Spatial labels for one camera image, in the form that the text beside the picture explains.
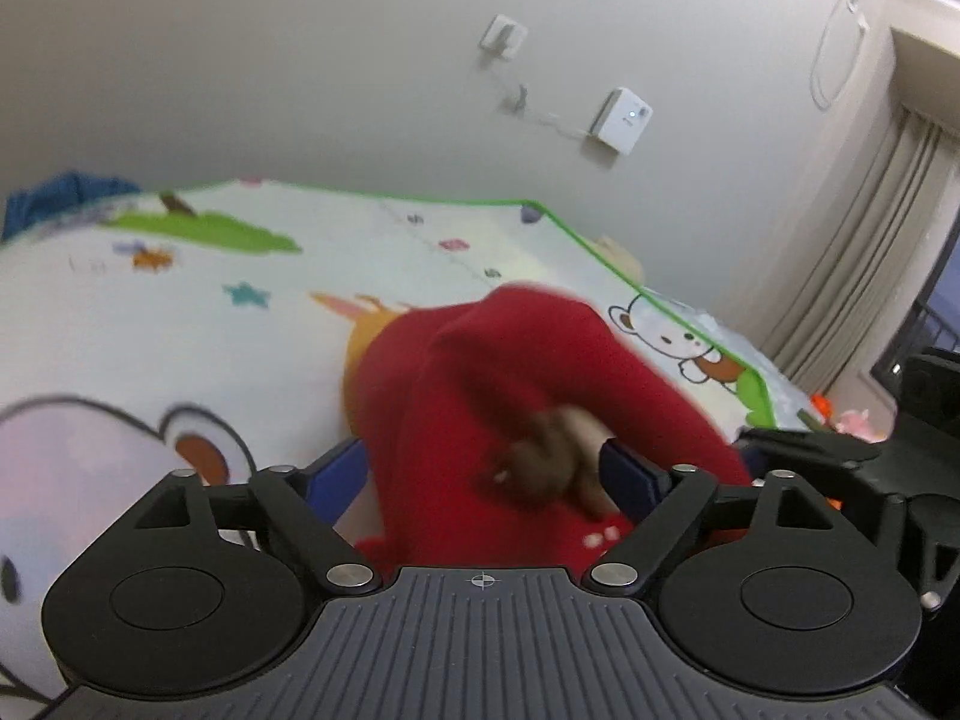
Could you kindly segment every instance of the wall outlet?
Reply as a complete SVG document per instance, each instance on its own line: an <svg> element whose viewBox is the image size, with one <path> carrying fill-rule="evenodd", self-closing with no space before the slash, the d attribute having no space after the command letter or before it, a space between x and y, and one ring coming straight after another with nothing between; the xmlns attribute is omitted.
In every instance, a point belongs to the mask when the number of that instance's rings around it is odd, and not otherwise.
<svg viewBox="0 0 960 720"><path fill-rule="evenodd" d="M653 113L653 108L621 86L614 89L607 99L607 104L590 129L590 135L621 154L629 154Z"/></svg>
<svg viewBox="0 0 960 720"><path fill-rule="evenodd" d="M480 39L480 47L503 59L517 56L529 30L522 23L502 13L493 19Z"/></svg>

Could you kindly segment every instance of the red cloth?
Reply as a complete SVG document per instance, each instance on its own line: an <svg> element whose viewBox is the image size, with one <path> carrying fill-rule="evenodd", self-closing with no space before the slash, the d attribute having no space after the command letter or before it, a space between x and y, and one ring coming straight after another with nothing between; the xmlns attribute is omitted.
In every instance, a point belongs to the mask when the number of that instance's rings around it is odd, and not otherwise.
<svg viewBox="0 0 960 720"><path fill-rule="evenodd" d="M555 406L588 410L665 469L694 463L750 484L736 451L592 308L544 290L502 287L479 303L405 314L346 385L384 524L384 538L358 548L384 575L564 565L579 577L625 535L621 515L597 523L563 501L527 508L493 483L493 457Z"/></svg>

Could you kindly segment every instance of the window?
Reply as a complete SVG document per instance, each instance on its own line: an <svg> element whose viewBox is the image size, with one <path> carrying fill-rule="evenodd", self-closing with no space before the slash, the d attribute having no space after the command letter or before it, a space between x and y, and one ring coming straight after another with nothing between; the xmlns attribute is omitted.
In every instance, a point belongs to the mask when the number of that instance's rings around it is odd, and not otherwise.
<svg viewBox="0 0 960 720"><path fill-rule="evenodd" d="M960 351L960 218L872 376L896 397L904 362L928 346Z"/></svg>

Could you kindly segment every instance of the ribbed gray surface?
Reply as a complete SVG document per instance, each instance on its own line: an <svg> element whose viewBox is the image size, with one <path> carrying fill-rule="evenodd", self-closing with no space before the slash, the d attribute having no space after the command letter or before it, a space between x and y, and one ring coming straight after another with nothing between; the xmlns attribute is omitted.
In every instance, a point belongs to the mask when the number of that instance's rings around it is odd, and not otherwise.
<svg viewBox="0 0 960 720"><path fill-rule="evenodd" d="M331 602L270 672L214 696L134 702L75 690L54 720L916 720L888 688L833 702L762 699L714 683L633 601L556 569L405 568L390 589Z"/></svg>

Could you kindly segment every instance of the hand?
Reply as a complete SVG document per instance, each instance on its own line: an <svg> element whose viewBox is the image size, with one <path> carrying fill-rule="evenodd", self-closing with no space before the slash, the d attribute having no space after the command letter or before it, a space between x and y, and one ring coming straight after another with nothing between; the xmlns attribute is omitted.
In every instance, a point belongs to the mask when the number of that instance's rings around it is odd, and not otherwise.
<svg viewBox="0 0 960 720"><path fill-rule="evenodd" d="M560 406L534 416L530 435L499 458L496 479L521 501L543 505L568 498L592 519L617 509L600 485L600 447L610 430L583 409Z"/></svg>

